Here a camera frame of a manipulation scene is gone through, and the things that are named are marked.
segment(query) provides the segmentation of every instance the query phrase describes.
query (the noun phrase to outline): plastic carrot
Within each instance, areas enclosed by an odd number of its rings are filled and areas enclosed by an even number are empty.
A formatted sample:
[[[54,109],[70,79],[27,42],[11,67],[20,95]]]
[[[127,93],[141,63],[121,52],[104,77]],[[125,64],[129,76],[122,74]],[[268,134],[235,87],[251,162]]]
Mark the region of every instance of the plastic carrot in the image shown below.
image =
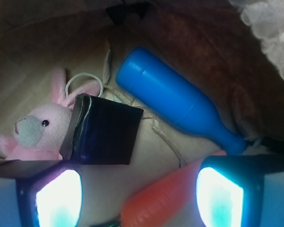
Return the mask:
[[[218,151],[213,155],[226,153]],[[121,211],[121,226],[163,226],[195,196],[196,179],[203,160],[177,170],[130,198]]]

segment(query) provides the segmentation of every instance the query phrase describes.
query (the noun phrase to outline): blue bottle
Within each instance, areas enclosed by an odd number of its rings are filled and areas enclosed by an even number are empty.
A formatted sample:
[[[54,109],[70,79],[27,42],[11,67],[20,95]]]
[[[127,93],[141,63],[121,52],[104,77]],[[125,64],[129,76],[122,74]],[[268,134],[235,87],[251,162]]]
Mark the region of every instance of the blue bottle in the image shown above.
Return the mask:
[[[133,50],[116,82],[182,131],[211,138],[230,155],[244,151],[245,141],[225,128],[211,100],[147,50]]]

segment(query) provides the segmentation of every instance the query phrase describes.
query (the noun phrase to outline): brown fabric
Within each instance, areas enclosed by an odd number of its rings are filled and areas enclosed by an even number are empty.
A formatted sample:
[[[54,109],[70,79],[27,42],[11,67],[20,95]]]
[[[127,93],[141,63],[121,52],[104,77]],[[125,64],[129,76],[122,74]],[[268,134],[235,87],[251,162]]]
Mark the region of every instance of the brown fabric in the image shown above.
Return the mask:
[[[153,7],[136,26],[211,98],[230,130],[284,140],[284,81],[235,9]]]

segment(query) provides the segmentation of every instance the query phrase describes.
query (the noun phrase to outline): white cord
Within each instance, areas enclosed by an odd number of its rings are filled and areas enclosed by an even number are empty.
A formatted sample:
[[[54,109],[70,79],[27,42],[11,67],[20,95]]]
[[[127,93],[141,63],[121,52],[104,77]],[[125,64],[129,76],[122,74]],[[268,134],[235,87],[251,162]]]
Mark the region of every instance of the white cord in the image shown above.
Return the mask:
[[[103,90],[104,90],[104,86],[103,86],[103,83],[102,83],[102,80],[100,80],[99,77],[91,74],[91,73],[87,73],[87,72],[81,72],[81,73],[78,73],[77,75],[75,75],[73,78],[70,79],[70,81],[68,81],[68,83],[66,84],[65,86],[65,94],[66,94],[66,97],[69,95],[68,93],[68,88],[70,86],[70,84],[78,77],[81,77],[81,76],[88,76],[88,77],[92,77],[94,79],[96,79],[98,81],[98,83],[100,84],[100,94],[98,95],[98,97],[101,97],[102,94],[103,94]]]

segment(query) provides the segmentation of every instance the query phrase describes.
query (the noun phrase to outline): stuffed toy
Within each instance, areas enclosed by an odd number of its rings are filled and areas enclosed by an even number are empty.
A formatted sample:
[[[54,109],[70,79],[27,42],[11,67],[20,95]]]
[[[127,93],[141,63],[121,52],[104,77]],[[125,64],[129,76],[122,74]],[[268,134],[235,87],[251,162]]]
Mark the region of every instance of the stuffed toy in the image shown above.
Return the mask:
[[[65,70],[54,69],[52,102],[19,119],[14,125],[13,137],[0,135],[0,151],[7,156],[6,160],[62,159],[59,149],[69,127],[75,98],[82,93],[98,96],[103,88],[96,79],[67,96],[69,83],[66,85]]]

